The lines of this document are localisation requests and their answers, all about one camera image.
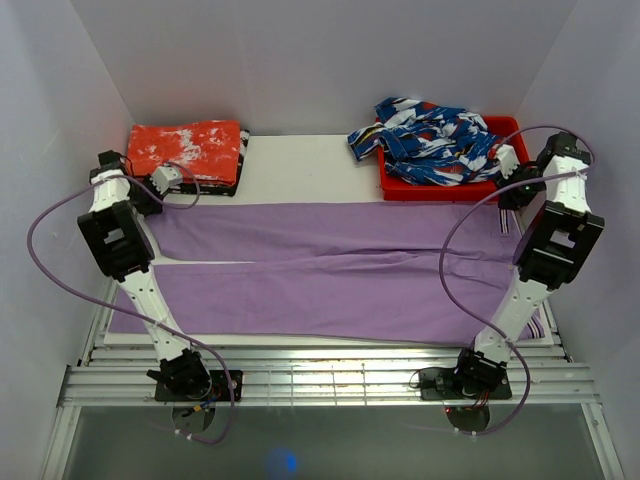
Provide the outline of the purple trousers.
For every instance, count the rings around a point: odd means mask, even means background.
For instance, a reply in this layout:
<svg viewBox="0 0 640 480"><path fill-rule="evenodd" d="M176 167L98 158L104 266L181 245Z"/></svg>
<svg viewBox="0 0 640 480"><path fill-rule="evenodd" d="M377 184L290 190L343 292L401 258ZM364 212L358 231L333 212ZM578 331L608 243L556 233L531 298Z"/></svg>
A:
<svg viewBox="0 0 640 480"><path fill-rule="evenodd" d="M502 300L517 232L411 203L199 206L151 217L155 275L191 335L467 343Z"/></svg>

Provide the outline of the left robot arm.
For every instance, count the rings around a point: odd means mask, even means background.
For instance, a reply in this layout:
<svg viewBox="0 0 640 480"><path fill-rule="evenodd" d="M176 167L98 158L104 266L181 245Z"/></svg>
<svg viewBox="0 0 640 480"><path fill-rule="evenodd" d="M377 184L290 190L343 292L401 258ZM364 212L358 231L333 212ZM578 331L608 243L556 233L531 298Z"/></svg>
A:
<svg viewBox="0 0 640 480"><path fill-rule="evenodd" d="M151 319L145 324L159 362L147 375L180 398L200 400L212 388L212 376L190 342L172 332L179 326L158 286L155 253L143 228L149 215L163 212L160 202L183 182L184 172L163 164L136 184L126 179L124 155L108 150L98 155L90 172L94 187L88 213L78 227L100 271L118 282L135 311Z"/></svg>

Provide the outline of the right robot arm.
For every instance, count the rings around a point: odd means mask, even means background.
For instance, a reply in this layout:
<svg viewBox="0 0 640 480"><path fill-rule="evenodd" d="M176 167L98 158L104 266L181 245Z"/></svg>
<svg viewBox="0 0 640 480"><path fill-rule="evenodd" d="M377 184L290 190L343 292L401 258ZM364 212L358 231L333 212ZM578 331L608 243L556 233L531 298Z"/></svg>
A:
<svg viewBox="0 0 640 480"><path fill-rule="evenodd" d="M505 384L513 344L541 303L576 278L605 226L587 202L593 160L576 135L559 131L550 136L527 163L505 146L494 157L500 166L494 184L501 209L523 209L539 193L545 200L515 249L507 293L451 373L454 390L464 397L487 395Z"/></svg>

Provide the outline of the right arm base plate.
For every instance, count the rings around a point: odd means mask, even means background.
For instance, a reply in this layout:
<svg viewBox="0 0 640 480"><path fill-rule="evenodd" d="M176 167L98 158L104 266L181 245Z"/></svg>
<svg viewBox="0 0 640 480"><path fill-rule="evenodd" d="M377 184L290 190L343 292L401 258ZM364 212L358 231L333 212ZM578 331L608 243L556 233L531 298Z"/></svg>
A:
<svg viewBox="0 0 640 480"><path fill-rule="evenodd" d="M418 390L424 401L428 400L508 400L512 391L507 380L495 390L486 386L463 381L454 374L453 368L430 367L417 370L409 380L409 387Z"/></svg>

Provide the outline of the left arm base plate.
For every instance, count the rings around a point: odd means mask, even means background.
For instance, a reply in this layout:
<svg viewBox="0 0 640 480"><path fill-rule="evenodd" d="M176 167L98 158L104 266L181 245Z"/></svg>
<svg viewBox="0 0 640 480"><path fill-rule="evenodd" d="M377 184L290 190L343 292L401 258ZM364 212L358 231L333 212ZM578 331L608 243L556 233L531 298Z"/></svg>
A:
<svg viewBox="0 0 640 480"><path fill-rule="evenodd" d="M153 399L157 402L198 402L204 403L209 400L213 402L229 402L230 391L228 387L227 378L222 370L210 370L209 371L212 387L206 397L191 398L185 395L178 395L171 393L170 390L161 383L156 384ZM229 371L231 377L231 384L233 387L234 401L239 402L242 397L242 388L244 380L244 372L242 370L232 369Z"/></svg>

